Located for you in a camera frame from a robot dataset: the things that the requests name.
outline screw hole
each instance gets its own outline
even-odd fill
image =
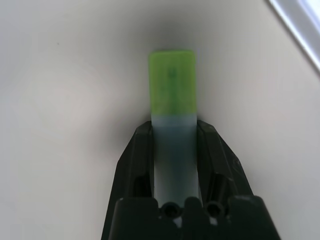
[[[221,213],[221,208],[214,203],[208,204],[208,206],[206,207],[206,210],[209,213],[209,215],[213,218],[218,217]]]
[[[180,216],[180,208],[175,203],[166,203],[162,206],[162,213],[170,219],[175,219]]]

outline white background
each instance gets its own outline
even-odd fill
[[[319,239],[320,76],[262,0],[2,1],[0,239],[100,240],[164,48],[196,52],[199,117],[282,239]]]

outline window frame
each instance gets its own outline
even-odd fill
[[[269,0],[320,71],[320,16],[307,0]]]

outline green cap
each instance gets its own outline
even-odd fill
[[[192,51],[157,51],[149,56],[151,114],[197,112],[195,54]]]

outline small plastic container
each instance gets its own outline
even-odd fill
[[[149,57],[154,135],[154,197],[183,207],[199,197],[195,55],[159,51]]]

